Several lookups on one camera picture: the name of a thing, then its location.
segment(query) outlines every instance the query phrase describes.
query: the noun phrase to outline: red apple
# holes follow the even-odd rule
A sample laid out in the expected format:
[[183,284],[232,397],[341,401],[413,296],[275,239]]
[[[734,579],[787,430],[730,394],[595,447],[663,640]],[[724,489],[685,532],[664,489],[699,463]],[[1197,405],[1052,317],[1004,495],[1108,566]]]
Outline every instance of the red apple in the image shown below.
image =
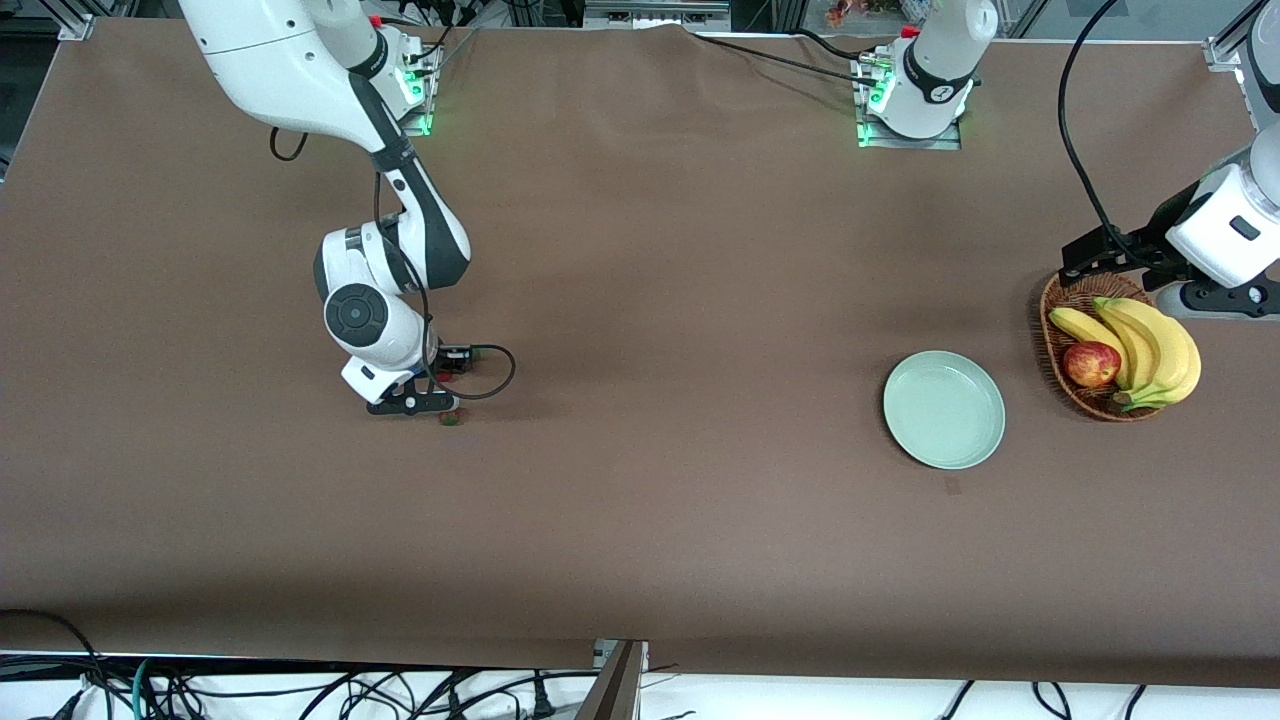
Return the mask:
[[1120,354],[1105,342],[1078,342],[1066,348],[1062,368],[1080,387],[1102,387],[1120,372]]

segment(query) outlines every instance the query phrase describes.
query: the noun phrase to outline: wicker basket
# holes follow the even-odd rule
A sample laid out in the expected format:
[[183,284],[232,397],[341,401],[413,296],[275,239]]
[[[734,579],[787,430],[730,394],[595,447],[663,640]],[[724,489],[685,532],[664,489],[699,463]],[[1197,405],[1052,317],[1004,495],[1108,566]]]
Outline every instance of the wicker basket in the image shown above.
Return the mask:
[[1116,392],[1114,384],[1106,384],[1100,388],[1083,388],[1071,382],[1062,372],[1062,354],[1070,347],[1075,340],[1071,336],[1057,329],[1057,325],[1048,320],[1048,314],[1055,307],[1075,307],[1082,313],[1092,316],[1096,320],[1098,318],[1097,311],[1093,309],[1093,299],[1103,297],[1132,297],[1139,302],[1146,302],[1151,305],[1151,299],[1147,293],[1142,291],[1138,286],[1133,284],[1126,278],[1116,275],[1114,273],[1102,273],[1097,275],[1088,275],[1082,278],[1079,282],[1071,284],[1069,288],[1062,288],[1059,283],[1057,274],[1055,273],[1048,284],[1044,286],[1044,292],[1041,293],[1039,301],[1039,324],[1041,334],[1044,337],[1044,345],[1041,354],[1041,365],[1046,370],[1053,374],[1057,380],[1057,386],[1064,393],[1088,416],[1098,420],[1112,420],[1117,423],[1132,423],[1134,420],[1146,420],[1151,418],[1160,410],[1153,407],[1138,407],[1125,413],[1119,405],[1111,401],[1111,395]]

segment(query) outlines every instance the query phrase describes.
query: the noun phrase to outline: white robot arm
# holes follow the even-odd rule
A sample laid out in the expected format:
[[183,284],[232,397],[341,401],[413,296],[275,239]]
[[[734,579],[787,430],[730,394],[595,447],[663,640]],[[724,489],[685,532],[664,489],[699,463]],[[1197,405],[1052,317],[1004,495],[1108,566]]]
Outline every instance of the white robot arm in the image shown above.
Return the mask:
[[[360,145],[404,206],[325,236],[314,268],[325,327],[352,356],[342,375],[374,411],[435,360],[430,320],[399,295],[452,286],[471,260],[466,231],[398,124],[424,101],[421,86],[406,82],[430,72],[421,42],[374,27],[358,0],[180,5],[232,102],[268,124]],[[433,409],[457,406],[447,400]]]
[[998,27],[991,0],[936,3],[918,37],[888,46],[891,74],[867,109],[904,137],[941,135],[964,113],[974,69]]
[[[1247,54],[1249,82],[1280,113],[1280,4],[1268,3],[1257,15]],[[1143,268],[1143,286],[1162,288],[1156,305],[1169,315],[1280,320],[1280,283],[1266,277],[1276,260],[1280,123],[1262,127],[1248,146],[1161,205],[1147,225],[1132,233],[1098,227],[1062,247],[1059,278],[1068,286],[1093,273]]]

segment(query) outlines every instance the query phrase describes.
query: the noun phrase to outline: bunch of bananas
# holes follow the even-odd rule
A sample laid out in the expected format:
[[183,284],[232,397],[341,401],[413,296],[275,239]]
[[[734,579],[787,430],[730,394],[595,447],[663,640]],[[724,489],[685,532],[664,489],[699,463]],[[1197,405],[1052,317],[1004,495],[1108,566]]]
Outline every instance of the bunch of bananas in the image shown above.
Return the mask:
[[1050,320],[1080,342],[1103,342],[1120,354],[1117,392],[1124,411],[1165,407],[1187,400],[1201,377],[1199,348],[1181,323],[1151,305],[1128,297],[1094,297],[1102,323],[1057,307]]

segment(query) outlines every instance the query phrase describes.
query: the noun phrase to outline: plate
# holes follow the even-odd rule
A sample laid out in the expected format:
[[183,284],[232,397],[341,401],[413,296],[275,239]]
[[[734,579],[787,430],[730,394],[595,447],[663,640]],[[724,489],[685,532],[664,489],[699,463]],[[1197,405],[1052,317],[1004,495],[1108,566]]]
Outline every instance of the plate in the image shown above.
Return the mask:
[[884,420],[911,457],[964,470],[991,457],[1005,436],[996,380],[955,352],[928,350],[897,364],[884,383]]

